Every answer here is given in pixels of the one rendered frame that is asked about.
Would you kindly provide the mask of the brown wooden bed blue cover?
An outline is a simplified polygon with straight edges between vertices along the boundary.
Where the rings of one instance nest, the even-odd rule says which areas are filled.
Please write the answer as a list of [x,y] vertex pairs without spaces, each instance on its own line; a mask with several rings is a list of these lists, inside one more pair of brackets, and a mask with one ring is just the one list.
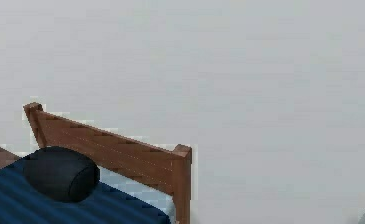
[[0,224],[192,224],[192,150],[169,151],[47,113],[41,104],[24,111],[38,150],[59,146],[92,159],[100,180],[78,203],[55,201],[23,175],[25,158],[0,169]]

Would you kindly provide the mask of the black bolster pillow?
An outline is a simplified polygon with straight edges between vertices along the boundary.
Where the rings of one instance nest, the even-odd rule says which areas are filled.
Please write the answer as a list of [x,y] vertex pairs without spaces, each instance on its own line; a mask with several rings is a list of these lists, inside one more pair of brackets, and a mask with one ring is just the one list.
[[100,180],[96,163],[79,152],[44,147],[25,158],[23,175],[39,193],[55,201],[78,203],[92,194]]

